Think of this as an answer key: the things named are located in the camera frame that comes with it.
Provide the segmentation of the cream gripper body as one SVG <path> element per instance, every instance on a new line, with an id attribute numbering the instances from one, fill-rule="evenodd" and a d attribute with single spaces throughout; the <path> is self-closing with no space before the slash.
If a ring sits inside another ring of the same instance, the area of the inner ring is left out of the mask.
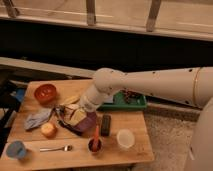
<path id="1" fill-rule="evenodd" d="M 69 124 L 72 126 L 76 126 L 87 117 L 85 110 L 80 108 L 78 104 L 70 104 L 67 106 L 67 109 L 72 111 L 71 119 L 69 121 Z"/>

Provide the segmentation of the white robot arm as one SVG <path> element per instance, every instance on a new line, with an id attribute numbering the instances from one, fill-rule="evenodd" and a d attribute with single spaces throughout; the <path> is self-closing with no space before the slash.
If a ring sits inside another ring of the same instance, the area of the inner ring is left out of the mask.
<path id="1" fill-rule="evenodd" d="M 79 105 L 94 112 L 122 89 L 200 108 L 184 171 L 213 171 L 213 67 L 131 73 L 101 68 L 82 93 Z"/>

